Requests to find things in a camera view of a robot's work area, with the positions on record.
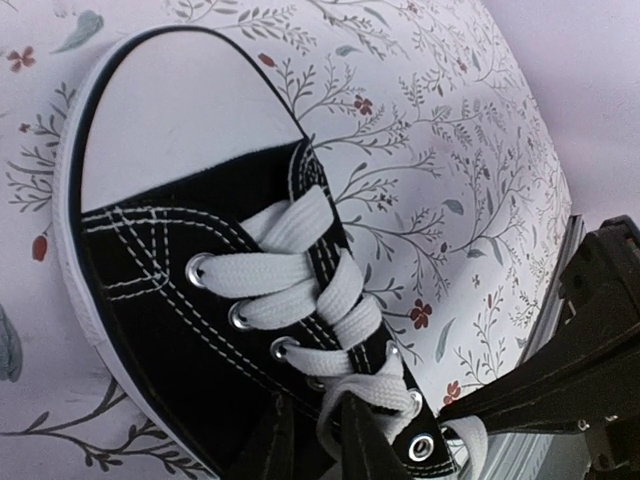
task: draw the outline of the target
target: floral pattern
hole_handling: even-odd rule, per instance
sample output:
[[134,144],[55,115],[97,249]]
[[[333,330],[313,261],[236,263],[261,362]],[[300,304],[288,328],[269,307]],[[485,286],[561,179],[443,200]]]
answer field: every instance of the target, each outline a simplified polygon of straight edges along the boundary
[[[13,368],[0,383],[0,448],[20,459],[33,445],[39,459],[3,463],[7,477],[47,468],[56,478],[208,478],[141,418],[86,344],[51,232],[76,89],[109,45],[156,24],[228,35],[313,135],[365,290],[432,408],[513,368],[570,199],[536,102],[479,0],[94,4],[0,0],[0,209],[13,226],[0,302],[21,362],[19,378]],[[46,36],[29,26],[45,17]]]

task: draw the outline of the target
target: sneaker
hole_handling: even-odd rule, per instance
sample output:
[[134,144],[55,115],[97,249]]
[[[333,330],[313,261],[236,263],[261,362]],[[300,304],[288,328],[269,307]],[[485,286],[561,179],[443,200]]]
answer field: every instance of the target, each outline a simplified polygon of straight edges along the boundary
[[116,45],[76,98],[54,195],[87,338],[213,474],[278,393],[294,407],[294,478],[320,478],[340,458],[346,392],[371,406],[411,476],[455,471],[363,295],[309,135],[233,42],[171,26]]

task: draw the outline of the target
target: white shoelace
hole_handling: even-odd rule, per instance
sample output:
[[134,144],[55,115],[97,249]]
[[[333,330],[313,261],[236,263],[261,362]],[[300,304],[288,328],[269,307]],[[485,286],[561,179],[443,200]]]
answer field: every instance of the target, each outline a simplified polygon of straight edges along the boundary
[[[267,253],[205,257],[198,269],[201,283],[210,291],[225,298],[251,298],[238,306],[249,328],[278,330],[314,312],[333,328],[339,350],[317,350],[289,342],[283,353],[291,366],[325,386],[317,434],[326,451],[339,460],[340,447],[331,435],[329,418],[345,392],[397,412],[376,416],[390,443],[419,412],[404,383],[398,353],[388,355],[376,374],[354,373],[352,369],[347,352],[378,330],[382,313],[373,297],[362,295],[362,273],[346,249],[340,252],[333,279],[319,291],[307,250],[333,220],[329,201],[316,185],[297,201],[275,203],[242,223]],[[459,425],[449,426],[458,432]]]

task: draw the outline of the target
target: shoe toe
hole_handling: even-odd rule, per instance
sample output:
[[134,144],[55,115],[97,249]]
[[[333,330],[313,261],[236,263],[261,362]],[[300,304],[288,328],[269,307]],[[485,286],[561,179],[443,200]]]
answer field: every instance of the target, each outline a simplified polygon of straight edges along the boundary
[[302,138],[258,67],[210,31],[138,40],[101,75],[106,88],[85,116],[83,212]]

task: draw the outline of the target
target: metal eyelet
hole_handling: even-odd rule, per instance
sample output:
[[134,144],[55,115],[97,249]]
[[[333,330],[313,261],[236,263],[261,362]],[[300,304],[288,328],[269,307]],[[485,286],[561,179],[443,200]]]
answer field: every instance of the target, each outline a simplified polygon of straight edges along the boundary
[[413,400],[413,417],[417,417],[422,411],[422,405],[424,405],[424,398],[420,390],[417,388],[412,388],[409,390],[409,395],[411,395],[411,399]]
[[387,342],[387,357],[391,357],[391,356],[399,356],[400,355],[400,349],[398,348],[398,345],[396,344],[396,342],[394,342],[393,340],[389,340]]
[[424,462],[435,449],[433,437],[427,433],[418,435],[411,440],[409,445],[409,458],[413,462]]
[[185,267],[185,275],[187,280],[191,282],[191,284],[198,288],[206,288],[204,282],[202,281],[202,262],[204,262],[207,258],[211,258],[215,255],[211,253],[198,253],[191,257],[191,260],[187,262],[187,266]]
[[244,303],[244,301],[234,303],[228,315],[231,326],[240,332],[253,330],[253,327],[247,323],[247,319],[240,315],[240,308]]
[[315,390],[316,392],[325,391],[324,383],[322,383],[316,377],[307,377],[307,385],[311,390]]
[[271,356],[280,363],[286,362],[287,345],[298,346],[300,342],[293,337],[280,337],[271,344]]

